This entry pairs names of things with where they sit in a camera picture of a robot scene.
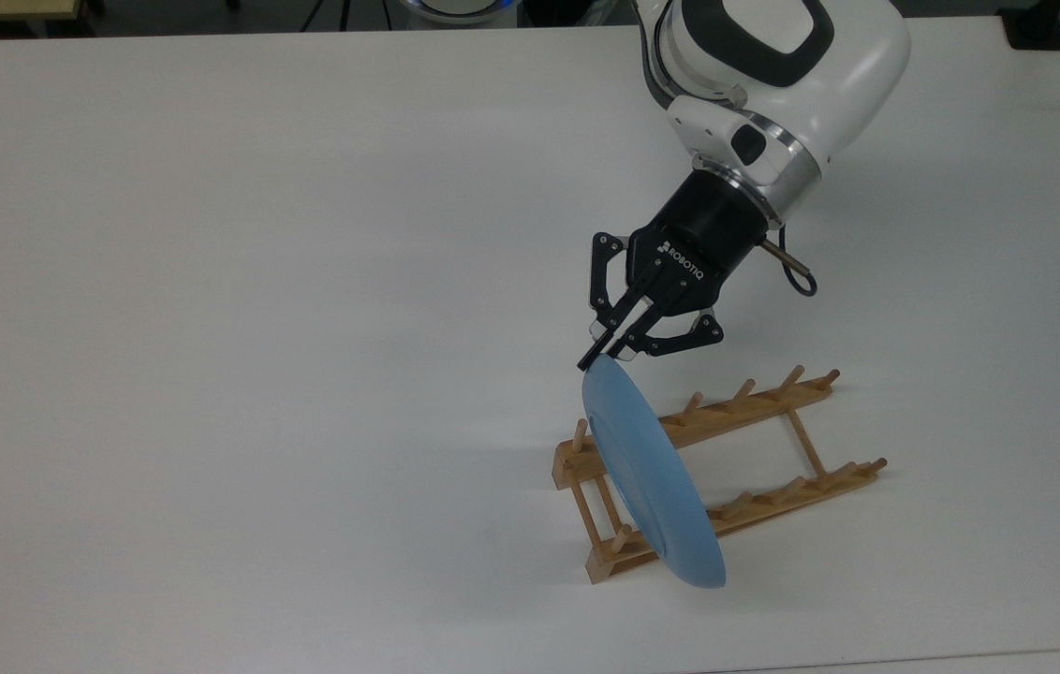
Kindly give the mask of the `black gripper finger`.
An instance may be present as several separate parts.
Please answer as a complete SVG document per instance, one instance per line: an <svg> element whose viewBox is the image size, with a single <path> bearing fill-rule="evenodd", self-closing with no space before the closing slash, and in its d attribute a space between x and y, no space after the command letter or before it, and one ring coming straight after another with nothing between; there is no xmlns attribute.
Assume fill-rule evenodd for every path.
<svg viewBox="0 0 1060 674"><path fill-rule="evenodd" d="M650 357L666 357L667 355L703 345L719 343L726 337L721 324L718 323L714 312L710 308L699 311L691 329L684 334L671 337L658 337L650 333L667 311L681 301L687 287L671 287L664 292L661 299L654 301L646 308L626 331L608 348L608 357L613 359L633 359L638 353Z"/></svg>
<svg viewBox="0 0 1060 674"><path fill-rule="evenodd" d="M608 292L608 266L611 261L626 253L628 269L634 263L634 256L628 252L628 236L615 236L608 233L597 233L593 238L590 265L589 304L596 312L596 320L590 326L594 344L586 351L578 363L579 370L586 372L594 363L602 349L614 337L616 329L620 329L628 319L629 313L641 302L658 276L658 265L647 263L644 270L633 278L626 292L616 303L611 302Z"/></svg>

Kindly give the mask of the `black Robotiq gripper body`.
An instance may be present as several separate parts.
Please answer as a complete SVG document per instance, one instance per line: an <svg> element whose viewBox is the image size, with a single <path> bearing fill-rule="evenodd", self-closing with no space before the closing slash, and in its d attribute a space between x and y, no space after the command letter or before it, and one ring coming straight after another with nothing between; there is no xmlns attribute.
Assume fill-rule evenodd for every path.
<svg viewBox="0 0 1060 674"><path fill-rule="evenodd" d="M693 170L655 217L629 236L628 285L661 260L661 276L646 298L659 301L685 280L685 292L664 315L706 311L767 229L764 214L740 189L713 172Z"/></svg>

